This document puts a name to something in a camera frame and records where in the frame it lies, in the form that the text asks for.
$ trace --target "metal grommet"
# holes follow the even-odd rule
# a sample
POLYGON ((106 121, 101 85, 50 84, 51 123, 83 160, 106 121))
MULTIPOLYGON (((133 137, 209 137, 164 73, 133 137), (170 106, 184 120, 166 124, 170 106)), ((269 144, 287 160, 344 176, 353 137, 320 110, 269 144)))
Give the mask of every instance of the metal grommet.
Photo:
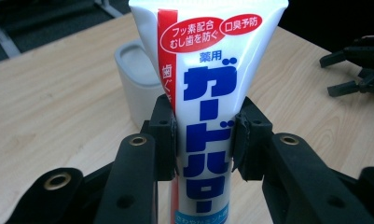
POLYGON ((138 146, 143 145, 145 143, 146 143, 146 138, 144 136, 136 136, 136 137, 133 137, 129 141, 129 144, 131 144, 134 147, 138 147, 138 146))
POLYGON ((47 189, 47 190, 61 189, 62 187, 66 186, 70 181, 71 181, 71 176, 66 172, 52 175, 45 182, 44 189, 47 189))
POLYGON ((297 138, 293 137, 293 136, 290 136, 290 135, 282 135, 280 137, 280 140, 287 144, 287 145, 291 145, 291 146, 295 146, 297 144, 299 144, 299 140, 297 140, 297 138))

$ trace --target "wooden table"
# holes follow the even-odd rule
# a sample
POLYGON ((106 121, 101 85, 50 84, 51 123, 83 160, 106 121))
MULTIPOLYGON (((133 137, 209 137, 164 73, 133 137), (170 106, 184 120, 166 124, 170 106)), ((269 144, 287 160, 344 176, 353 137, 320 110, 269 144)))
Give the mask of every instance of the wooden table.
MULTIPOLYGON (((137 37, 126 15, 0 63, 0 223, 45 172, 76 167, 87 175, 138 133, 113 57, 137 37)), ((326 87, 355 78, 359 68, 323 69, 327 53, 278 28, 248 96, 276 133, 303 137, 329 167, 358 177, 374 166, 374 95, 329 97, 326 87)), ((232 223, 271 223, 261 191, 261 182, 234 173, 232 223)), ((167 192, 160 183, 159 223, 168 216, 167 192)))

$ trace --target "black clamp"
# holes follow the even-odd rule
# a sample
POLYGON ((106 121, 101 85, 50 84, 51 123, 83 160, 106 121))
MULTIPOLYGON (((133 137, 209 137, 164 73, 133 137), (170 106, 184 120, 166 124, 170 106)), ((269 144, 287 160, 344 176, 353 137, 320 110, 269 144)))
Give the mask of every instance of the black clamp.
POLYGON ((355 39, 351 46, 321 58, 320 64, 324 68, 343 61, 361 66, 362 70, 358 76, 362 79, 358 83, 350 81, 328 87, 329 95, 337 97, 358 91, 374 93, 374 36, 367 35, 355 39))
MULTIPOLYGON (((175 145, 175 118, 162 95, 114 162, 85 177, 74 168, 42 175, 7 223, 158 223, 158 181, 177 173, 175 145)), ((273 133, 248 98, 236 116, 232 157, 242 179, 262 181, 273 223, 374 223, 374 167, 358 179, 328 168, 301 137, 273 133)))

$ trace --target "toothpaste tube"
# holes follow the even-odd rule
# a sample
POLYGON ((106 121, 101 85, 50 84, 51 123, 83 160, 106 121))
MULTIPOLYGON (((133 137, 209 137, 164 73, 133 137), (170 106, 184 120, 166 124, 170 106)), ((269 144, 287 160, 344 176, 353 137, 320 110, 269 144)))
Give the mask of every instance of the toothpaste tube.
POLYGON ((177 119, 171 223, 228 223, 231 141, 287 0, 131 0, 177 119))

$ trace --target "white cup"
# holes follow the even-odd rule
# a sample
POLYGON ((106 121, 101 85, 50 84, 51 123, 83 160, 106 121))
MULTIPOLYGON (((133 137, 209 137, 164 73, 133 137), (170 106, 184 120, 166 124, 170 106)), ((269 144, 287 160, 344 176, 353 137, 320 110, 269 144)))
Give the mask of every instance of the white cup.
POLYGON ((164 90, 140 39, 119 47, 115 60, 132 120, 141 129, 164 90))

